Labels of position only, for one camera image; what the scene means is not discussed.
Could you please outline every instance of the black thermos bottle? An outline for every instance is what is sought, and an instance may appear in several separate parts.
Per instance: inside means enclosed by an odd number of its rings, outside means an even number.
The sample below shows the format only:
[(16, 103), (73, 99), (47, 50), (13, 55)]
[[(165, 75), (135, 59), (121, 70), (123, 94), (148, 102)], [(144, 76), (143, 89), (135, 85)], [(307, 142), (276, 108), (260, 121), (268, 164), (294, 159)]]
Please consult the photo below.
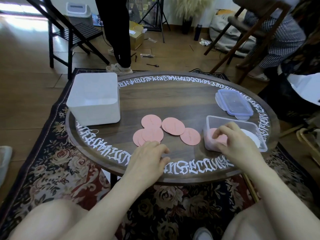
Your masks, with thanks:
[(202, 28), (202, 25), (198, 24), (197, 28), (195, 29), (195, 35), (194, 35), (194, 40), (195, 41), (199, 40), (199, 36), (200, 36), (200, 33), (201, 33), (201, 28)]

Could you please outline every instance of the person's left hand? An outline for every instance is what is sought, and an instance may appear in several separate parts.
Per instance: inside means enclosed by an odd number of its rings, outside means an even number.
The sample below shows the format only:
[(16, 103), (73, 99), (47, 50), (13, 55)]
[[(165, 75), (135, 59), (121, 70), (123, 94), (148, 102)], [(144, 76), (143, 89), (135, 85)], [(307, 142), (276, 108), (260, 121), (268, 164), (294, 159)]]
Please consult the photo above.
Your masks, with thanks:
[(123, 178), (133, 182), (142, 193), (163, 174), (170, 158), (162, 158), (161, 155), (169, 152), (166, 145), (159, 145), (157, 141), (147, 141), (143, 146), (135, 149), (131, 155)]

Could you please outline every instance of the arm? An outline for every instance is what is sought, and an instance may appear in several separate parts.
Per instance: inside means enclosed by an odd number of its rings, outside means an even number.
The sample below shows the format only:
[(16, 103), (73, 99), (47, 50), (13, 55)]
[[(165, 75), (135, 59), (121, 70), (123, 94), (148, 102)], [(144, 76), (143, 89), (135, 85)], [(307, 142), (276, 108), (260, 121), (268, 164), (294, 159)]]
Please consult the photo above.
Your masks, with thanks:
[(227, 135), (227, 146), (218, 143), (217, 147), (255, 183), (278, 239), (320, 239), (320, 220), (265, 163), (254, 142), (238, 125), (231, 122), (221, 126), (213, 138), (221, 134)]
[(112, 239), (133, 202), (163, 174), (169, 149), (158, 142), (146, 142), (131, 156), (125, 174), (114, 188), (75, 224), (60, 240)]

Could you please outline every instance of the black vase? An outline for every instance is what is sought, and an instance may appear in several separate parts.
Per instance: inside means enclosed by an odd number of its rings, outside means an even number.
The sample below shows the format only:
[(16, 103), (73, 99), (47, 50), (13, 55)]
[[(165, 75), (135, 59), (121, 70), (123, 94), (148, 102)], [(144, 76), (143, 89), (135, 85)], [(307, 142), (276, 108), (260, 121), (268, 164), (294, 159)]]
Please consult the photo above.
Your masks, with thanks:
[(191, 27), (191, 24), (192, 24), (192, 17), (190, 17), (188, 20), (183, 19), (183, 21), (182, 21), (182, 33), (184, 35), (188, 34), (188, 32), (190, 30), (190, 27)]

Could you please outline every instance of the floral rug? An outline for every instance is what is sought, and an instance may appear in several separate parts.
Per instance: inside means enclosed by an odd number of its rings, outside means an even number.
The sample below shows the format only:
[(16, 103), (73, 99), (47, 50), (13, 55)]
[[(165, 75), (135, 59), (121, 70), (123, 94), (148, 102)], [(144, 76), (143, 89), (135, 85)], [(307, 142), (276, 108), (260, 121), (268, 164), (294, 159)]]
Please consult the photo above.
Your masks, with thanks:
[[(103, 70), (75, 69), (83, 72)], [(196, 69), (193, 72), (203, 73)], [(227, 80), (224, 74), (215, 76)], [(54, 199), (71, 200), (90, 210), (110, 190), (102, 170), (83, 156), (65, 130), (69, 81), (19, 171), (0, 208), (0, 239), (36, 206)], [(311, 176), (278, 144), (267, 160), (290, 189), (310, 208), (319, 197)], [(255, 202), (242, 175), (221, 182), (194, 186), (159, 186), (147, 189), (124, 216), (118, 239), (191, 239), (199, 227), (221, 239), (232, 218)]]

